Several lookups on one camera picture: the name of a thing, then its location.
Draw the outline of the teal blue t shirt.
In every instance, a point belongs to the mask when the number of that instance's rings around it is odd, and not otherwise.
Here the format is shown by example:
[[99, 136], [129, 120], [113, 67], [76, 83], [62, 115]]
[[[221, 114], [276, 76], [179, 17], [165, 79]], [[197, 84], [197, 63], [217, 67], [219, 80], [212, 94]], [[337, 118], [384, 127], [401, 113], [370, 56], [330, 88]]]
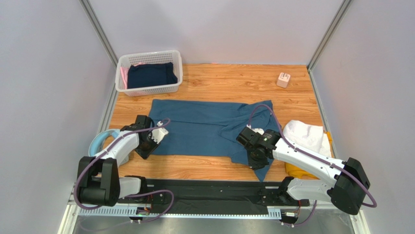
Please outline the teal blue t shirt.
[[241, 130], [278, 130], [268, 108], [270, 100], [254, 103], [160, 100], [152, 102], [150, 118], [170, 119], [169, 132], [155, 155], [227, 156], [233, 163], [248, 164], [247, 152], [236, 141]]

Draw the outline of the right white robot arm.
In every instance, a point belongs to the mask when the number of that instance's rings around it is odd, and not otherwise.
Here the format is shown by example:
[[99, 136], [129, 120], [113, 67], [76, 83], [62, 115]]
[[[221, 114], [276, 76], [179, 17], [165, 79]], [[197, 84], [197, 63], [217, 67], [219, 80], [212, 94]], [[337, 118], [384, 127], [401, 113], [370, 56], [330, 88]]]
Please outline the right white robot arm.
[[368, 196], [369, 179], [360, 161], [346, 161], [312, 152], [281, 133], [246, 126], [236, 137], [247, 151], [251, 169], [262, 169], [275, 159], [292, 164], [317, 177], [316, 180], [286, 178], [283, 193], [295, 200], [331, 202], [339, 210], [357, 215]]

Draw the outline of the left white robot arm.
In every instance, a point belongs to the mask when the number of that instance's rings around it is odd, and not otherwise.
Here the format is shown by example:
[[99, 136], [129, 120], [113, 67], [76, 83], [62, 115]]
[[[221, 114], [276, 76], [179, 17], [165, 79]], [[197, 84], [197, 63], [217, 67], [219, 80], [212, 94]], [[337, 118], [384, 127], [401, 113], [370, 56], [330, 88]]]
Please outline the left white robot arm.
[[112, 207], [121, 198], [141, 196], [144, 177], [120, 177], [118, 168], [132, 151], [146, 159], [169, 133], [170, 119], [154, 122], [150, 117], [138, 115], [135, 123], [126, 125], [118, 136], [93, 156], [84, 156], [78, 164], [74, 186], [74, 200], [85, 209]]

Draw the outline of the yellow folded t shirt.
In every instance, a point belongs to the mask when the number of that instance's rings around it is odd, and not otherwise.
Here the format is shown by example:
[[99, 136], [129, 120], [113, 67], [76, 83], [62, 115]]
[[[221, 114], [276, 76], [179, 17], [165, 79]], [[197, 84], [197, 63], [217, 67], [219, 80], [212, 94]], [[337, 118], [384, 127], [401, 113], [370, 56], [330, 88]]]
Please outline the yellow folded t shirt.
[[[324, 132], [322, 137], [322, 145], [320, 148], [319, 153], [324, 156], [332, 156], [332, 137], [329, 132]], [[318, 179], [316, 176], [312, 175], [311, 173], [294, 166], [289, 163], [284, 163], [285, 171], [289, 176], [299, 179]]]

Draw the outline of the light blue plastic object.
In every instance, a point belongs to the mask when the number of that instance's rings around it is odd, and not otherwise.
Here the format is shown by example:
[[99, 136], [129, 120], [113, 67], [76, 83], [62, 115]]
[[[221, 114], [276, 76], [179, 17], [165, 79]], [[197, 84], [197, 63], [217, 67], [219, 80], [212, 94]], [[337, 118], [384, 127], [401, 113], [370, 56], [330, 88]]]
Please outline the light blue plastic object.
[[[89, 157], [94, 157], [95, 155], [98, 155], [98, 156], [101, 155], [101, 151], [104, 150], [103, 146], [104, 146], [105, 140], [109, 137], [113, 137], [114, 139], [117, 139], [120, 134], [123, 135], [123, 133], [120, 132], [120, 129], [108, 129], [106, 131], [99, 133], [97, 136], [95, 136], [95, 138], [93, 139], [93, 141], [91, 142], [89, 146], [89, 153], [88, 153]], [[109, 157], [109, 155], [103, 156], [101, 159], [108, 159], [108, 158], [115, 159], [115, 157]], [[127, 153], [126, 156], [117, 157], [116, 160], [117, 160], [118, 166], [127, 163], [129, 161], [129, 153]]]

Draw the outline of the white folded t shirt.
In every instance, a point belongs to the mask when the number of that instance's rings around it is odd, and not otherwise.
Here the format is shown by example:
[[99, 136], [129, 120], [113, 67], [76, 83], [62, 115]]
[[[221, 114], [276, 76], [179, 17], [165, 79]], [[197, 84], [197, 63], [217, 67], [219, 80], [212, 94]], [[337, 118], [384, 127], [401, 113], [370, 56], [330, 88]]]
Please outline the white folded t shirt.
[[310, 125], [299, 120], [289, 121], [284, 129], [284, 136], [296, 145], [319, 153], [324, 129], [322, 126]]

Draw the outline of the navy folded t shirt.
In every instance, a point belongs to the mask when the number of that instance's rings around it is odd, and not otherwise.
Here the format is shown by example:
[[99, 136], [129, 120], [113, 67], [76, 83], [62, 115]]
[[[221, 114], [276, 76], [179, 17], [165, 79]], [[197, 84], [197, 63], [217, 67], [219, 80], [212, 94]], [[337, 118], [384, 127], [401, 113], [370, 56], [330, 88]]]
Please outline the navy folded t shirt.
[[127, 72], [127, 88], [145, 88], [176, 84], [173, 63], [131, 65]]

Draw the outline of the white plastic laundry basket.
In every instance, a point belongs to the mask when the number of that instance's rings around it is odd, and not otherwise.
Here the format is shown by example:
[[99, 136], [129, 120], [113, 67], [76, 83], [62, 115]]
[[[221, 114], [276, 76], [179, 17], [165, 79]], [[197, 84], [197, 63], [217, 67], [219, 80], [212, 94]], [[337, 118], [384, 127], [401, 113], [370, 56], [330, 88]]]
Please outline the white plastic laundry basket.
[[[138, 65], [142, 63], [143, 65], [148, 64], [164, 64], [171, 62], [173, 64], [173, 73], [177, 77], [177, 82], [175, 84], [166, 84], [166, 85], [157, 85], [143, 88], [134, 88], [128, 89], [127, 84], [123, 81], [121, 75], [121, 69], [129, 69], [132, 65]], [[179, 89], [179, 86], [183, 82], [183, 65], [182, 57], [179, 51], [177, 50], [166, 50], [166, 51], [156, 51], [156, 52], [144, 52], [144, 53], [135, 53], [123, 55], [119, 58], [116, 75], [115, 75], [115, 89], [118, 92], [125, 93], [130, 97], [135, 96], [144, 96], [144, 95], [153, 95], [153, 94], [163, 94], [163, 93], [172, 93], [176, 92]]]

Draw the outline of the pink t shirt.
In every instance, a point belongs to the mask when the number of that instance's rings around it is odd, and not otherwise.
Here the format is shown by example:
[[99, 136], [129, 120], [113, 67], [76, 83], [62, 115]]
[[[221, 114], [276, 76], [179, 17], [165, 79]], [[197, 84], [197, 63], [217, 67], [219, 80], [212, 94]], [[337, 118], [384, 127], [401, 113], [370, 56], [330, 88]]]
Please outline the pink t shirt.
[[129, 67], [120, 67], [121, 79], [123, 81], [124, 89], [128, 89], [128, 72]]

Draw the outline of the pink cube block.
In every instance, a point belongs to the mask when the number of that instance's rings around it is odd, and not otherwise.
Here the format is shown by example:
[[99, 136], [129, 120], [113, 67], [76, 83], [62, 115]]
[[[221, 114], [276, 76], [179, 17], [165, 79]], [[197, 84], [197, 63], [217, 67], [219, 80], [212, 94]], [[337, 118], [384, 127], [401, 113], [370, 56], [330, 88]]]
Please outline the pink cube block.
[[281, 72], [277, 78], [276, 85], [281, 88], [287, 88], [291, 79], [291, 75]]

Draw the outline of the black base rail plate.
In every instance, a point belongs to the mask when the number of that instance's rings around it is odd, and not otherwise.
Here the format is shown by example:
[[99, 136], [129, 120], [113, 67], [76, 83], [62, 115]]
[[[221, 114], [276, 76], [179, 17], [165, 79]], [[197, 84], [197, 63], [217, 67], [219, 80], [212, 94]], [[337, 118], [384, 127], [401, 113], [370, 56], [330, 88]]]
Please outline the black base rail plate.
[[121, 204], [151, 205], [153, 213], [181, 215], [265, 215], [269, 206], [310, 207], [306, 199], [278, 197], [279, 182], [147, 179], [151, 198], [119, 199]]

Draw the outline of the left aluminium corner post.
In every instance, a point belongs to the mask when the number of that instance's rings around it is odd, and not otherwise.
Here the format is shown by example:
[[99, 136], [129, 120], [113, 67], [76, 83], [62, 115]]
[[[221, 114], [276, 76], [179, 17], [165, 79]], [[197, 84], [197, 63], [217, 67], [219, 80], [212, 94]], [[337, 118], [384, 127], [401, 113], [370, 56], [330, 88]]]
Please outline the left aluminium corner post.
[[111, 63], [114, 65], [114, 67], [117, 66], [118, 63], [118, 57], [115, 54], [115, 51], [113, 47], [111, 46], [111, 43], [94, 11], [94, 8], [89, 0], [79, 0], [81, 6], [83, 7], [89, 21], [91, 22], [99, 40], [101, 41], [104, 50], [106, 51], [107, 55], [110, 58]]

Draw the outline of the aluminium corner post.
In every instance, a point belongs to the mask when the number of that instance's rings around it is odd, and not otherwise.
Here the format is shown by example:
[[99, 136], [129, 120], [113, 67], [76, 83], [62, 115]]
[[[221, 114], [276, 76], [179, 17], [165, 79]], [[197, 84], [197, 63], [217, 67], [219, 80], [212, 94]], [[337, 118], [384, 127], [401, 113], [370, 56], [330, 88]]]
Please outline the aluminium corner post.
[[332, 21], [330, 22], [326, 32], [324, 33], [320, 43], [318, 44], [310, 62], [307, 64], [307, 70], [311, 72], [318, 60], [322, 56], [326, 46], [328, 45], [330, 39], [333, 37], [335, 31], [337, 30], [339, 24], [341, 23], [342, 19], [344, 18], [345, 14], [347, 13], [350, 5], [353, 3], [353, 0], [343, 0], [341, 2], [340, 7], [338, 8], [336, 14], [334, 15]]
[[91, 22], [99, 40], [101, 41], [104, 50], [106, 51], [107, 55], [110, 58], [111, 63], [114, 65], [114, 67], [117, 66], [118, 63], [118, 57], [115, 54], [115, 51], [113, 47], [111, 46], [111, 43], [94, 11], [94, 8], [89, 0], [79, 0], [81, 6], [83, 7], [89, 21]]

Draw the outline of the right aluminium corner post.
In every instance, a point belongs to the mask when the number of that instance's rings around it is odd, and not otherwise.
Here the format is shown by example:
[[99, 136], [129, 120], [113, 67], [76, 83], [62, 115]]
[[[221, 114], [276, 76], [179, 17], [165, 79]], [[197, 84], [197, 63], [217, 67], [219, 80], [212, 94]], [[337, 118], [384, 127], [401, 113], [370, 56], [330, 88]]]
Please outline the right aluminium corner post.
[[350, 5], [353, 3], [353, 0], [343, 0], [341, 2], [340, 7], [338, 8], [336, 14], [334, 15], [332, 21], [330, 22], [326, 32], [324, 33], [320, 43], [318, 44], [310, 62], [307, 64], [307, 70], [311, 72], [318, 60], [322, 56], [326, 46], [328, 45], [330, 39], [333, 37], [335, 31], [337, 30], [339, 24], [341, 23], [342, 19], [344, 18], [345, 14], [347, 13]]

